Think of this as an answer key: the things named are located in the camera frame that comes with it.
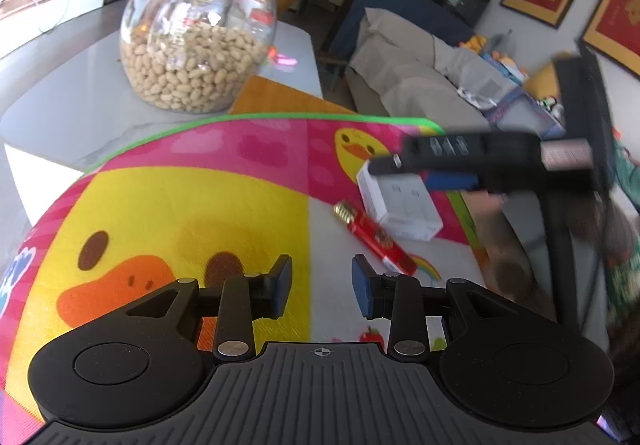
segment small cardboard box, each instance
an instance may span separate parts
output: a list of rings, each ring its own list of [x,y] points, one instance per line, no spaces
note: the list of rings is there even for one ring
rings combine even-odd
[[[389,235],[429,241],[442,229],[442,218],[417,174],[375,177],[369,163],[356,176],[367,214]]]

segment play mat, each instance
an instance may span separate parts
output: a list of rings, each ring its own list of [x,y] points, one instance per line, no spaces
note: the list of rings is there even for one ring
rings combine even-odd
[[[399,150],[406,134],[441,130],[428,120],[357,116],[228,116],[146,140],[81,177],[42,216],[0,286],[0,443],[42,425],[27,385],[29,363],[51,339],[180,277],[201,286],[235,273],[266,273],[293,259],[284,316],[254,323],[266,341],[378,341],[389,322],[360,315],[351,258],[382,264],[334,218],[362,207],[356,172]],[[432,192],[444,228],[429,243],[399,242],[423,285],[450,277],[484,284],[479,247],[457,192]],[[430,321],[432,348],[442,326]],[[198,347],[212,345],[204,320]]]

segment jar of peanuts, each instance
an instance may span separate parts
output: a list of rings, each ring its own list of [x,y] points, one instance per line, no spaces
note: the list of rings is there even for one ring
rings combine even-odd
[[[220,110],[264,62],[275,27],[276,0],[129,0],[122,66],[149,104]]]

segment green mat border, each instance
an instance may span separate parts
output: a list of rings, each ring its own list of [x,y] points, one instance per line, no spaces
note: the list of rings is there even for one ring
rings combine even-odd
[[[134,149],[145,143],[156,141],[161,138],[165,138],[177,132],[192,129],[194,127],[200,127],[201,125],[209,125],[210,123],[218,123],[220,121],[234,121],[234,120],[329,120],[329,121],[350,121],[353,123],[386,123],[388,125],[417,125],[421,127],[432,128],[438,134],[446,134],[444,130],[434,121],[427,118],[390,118],[388,116],[362,116],[359,114],[331,114],[328,112],[255,112],[247,114],[224,114],[221,116],[214,116],[209,118],[203,118],[201,120],[190,121],[178,127],[160,132],[148,138],[142,139],[135,143],[132,143],[125,148],[114,152],[107,158],[101,160],[95,165],[91,166],[84,175],[91,174],[96,169],[107,163],[109,160]],[[460,192],[448,191],[447,197],[451,203],[451,206],[458,216],[460,225],[465,232],[471,248],[482,248],[482,245],[478,241],[478,235],[476,234],[476,224],[474,223],[468,208],[466,207],[465,200],[462,198]]]

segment ribbed gray surface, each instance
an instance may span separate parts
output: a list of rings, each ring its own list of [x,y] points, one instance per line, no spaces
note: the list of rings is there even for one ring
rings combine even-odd
[[[314,351],[331,351],[320,357]],[[519,433],[485,424],[444,396],[427,368],[374,344],[269,344],[221,366],[190,406],[144,429],[45,427],[37,445],[539,445],[610,444],[596,426]]]

